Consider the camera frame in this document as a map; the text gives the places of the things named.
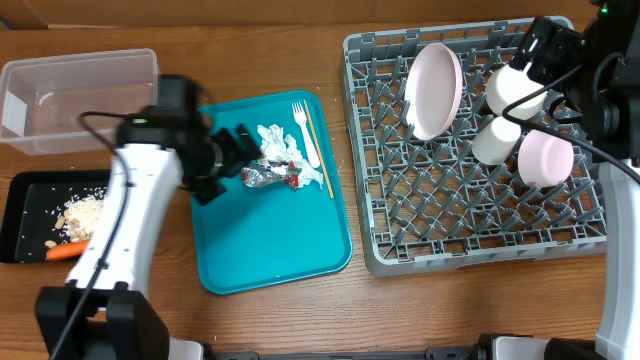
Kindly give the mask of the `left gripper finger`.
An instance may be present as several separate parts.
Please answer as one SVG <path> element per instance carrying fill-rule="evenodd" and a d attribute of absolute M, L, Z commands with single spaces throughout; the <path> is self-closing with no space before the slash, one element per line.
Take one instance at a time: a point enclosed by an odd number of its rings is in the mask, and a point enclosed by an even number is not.
<path fill-rule="evenodd" d="M 219 145 L 226 163 L 250 162 L 262 157 L 259 145 L 243 124 L 237 125 L 232 131 L 222 128 L 219 131 Z"/>
<path fill-rule="evenodd" d="M 202 206 L 206 206 L 225 192 L 226 188 L 217 180 L 206 180 L 192 188 L 193 198 Z"/>

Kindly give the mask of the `orange carrot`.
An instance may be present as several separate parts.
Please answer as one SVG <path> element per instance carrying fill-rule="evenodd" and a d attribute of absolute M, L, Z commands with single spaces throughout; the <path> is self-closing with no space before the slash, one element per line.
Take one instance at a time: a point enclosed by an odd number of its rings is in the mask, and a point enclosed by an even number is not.
<path fill-rule="evenodd" d="M 85 252 L 88 245 L 88 241 L 79 241 L 56 245 L 47 251 L 46 259 L 48 261 L 63 261 L 75 258 L 81 256 Z"/>

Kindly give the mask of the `white paper cup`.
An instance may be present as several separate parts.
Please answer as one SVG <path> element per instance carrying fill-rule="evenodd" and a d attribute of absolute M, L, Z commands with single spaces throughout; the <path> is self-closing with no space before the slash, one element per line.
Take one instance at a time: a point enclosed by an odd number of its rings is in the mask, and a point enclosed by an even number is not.
<path fill-rule="evenodd" d="M 504 117 L 493 119 L 472 142 L 474 157 L 485 165 L 504 163 L 521 136 L 521 127 Z"/>

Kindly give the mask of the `white tissue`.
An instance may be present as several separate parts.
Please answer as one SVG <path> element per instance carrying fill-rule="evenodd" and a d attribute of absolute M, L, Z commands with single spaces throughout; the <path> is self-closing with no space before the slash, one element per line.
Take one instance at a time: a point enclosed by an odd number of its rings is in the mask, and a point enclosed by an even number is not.
<path fill-rule="evenodd" d="M 258 125 L 257 132 L 262 138 L 260 150 L 266 160 L 293 162 L 300 170 L 297 189 L 308 186 L 312 182 L 315 182 L 320 190 L 323 189 L 324 175 L 313 168 L 302 155 L 296 139 L 291 134 L 284 134 L 284 129 L 276 124 L 269 127 Z"/>

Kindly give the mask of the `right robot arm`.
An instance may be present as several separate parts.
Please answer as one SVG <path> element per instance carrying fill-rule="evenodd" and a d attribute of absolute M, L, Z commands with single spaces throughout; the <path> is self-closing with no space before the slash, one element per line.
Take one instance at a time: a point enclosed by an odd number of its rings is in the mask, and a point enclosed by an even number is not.
<path fill-rule="evenodd" d="M 579 112 L 598 165 L 607 223 L 606 290 L 593 343 L 552 339 L 547 359 L 636 359 L 639 356 L 639 2 L 600 0 L 577 32 L 538 17 L 509 65 L 563 94 Z"/>

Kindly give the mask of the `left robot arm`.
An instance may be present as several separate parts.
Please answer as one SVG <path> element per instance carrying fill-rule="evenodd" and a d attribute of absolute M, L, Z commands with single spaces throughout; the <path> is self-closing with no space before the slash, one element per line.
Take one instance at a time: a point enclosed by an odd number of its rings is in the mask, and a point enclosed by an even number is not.
<path fill-rule="evenodd" d="M 121 124 L 103 208 L 62 287 L 44 287 L 35 314 L 52 359 L 210 359 L 206 343 L 170 336 L 147 299 L 153 252 L 180 185 L 206 205 L 260 150 L 245 126 Z"/>

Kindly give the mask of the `white round plate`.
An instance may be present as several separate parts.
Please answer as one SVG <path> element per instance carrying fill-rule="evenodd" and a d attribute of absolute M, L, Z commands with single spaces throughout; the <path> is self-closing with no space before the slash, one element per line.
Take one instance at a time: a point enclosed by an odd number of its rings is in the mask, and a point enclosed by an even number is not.
<path fill-rule="evenodd" d="M 406 81 L 406 121 L 413 135 L 431 140 L 453 122 L 462 97 L 462 70 L 456 55 L 442 43 L 425 46 L 414 59 Z"/>

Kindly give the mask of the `silver red snack wrapper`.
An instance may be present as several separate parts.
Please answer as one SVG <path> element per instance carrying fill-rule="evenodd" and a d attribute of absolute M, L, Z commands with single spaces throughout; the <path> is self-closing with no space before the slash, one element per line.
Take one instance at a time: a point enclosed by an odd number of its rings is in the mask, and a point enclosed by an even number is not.
<path fill-rule="evenodd" d="M 246 186 L 253 188 L 264 188 L 275 183 L 297 188 L 300 172 L 301 169 L 294 162 L 253 161 L 242 169 L 241 178 Z"/>

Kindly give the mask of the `white bowl with few peanuts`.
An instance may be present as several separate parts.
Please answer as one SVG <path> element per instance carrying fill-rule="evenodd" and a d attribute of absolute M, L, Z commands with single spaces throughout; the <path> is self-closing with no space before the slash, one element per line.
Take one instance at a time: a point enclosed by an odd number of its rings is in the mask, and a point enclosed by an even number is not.
<path fill-rule="evenodd" d="M 574 164 L 570 142 L 532 130 L 522 141 L 518 152 L 521 180 L 530 187 L 551 187 L 564 182 Z"/>

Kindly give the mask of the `white bowl with rice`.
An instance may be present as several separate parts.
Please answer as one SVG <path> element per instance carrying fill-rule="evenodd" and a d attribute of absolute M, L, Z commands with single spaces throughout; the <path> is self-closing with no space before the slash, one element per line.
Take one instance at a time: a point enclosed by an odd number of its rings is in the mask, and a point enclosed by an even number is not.
<path fill-rule="evenodd" d="M 508 105 L 542 88 L 541 84 L 530 80 L 525 72 L 505 65 L 489 77 L 485 88 L 486 100 L 491 111 L 501 116 Z M 547 93 L 542 93 L 515 107 L 509 114 L 522 120 L 530 119 L 542 109 L 546 96 Z"/>

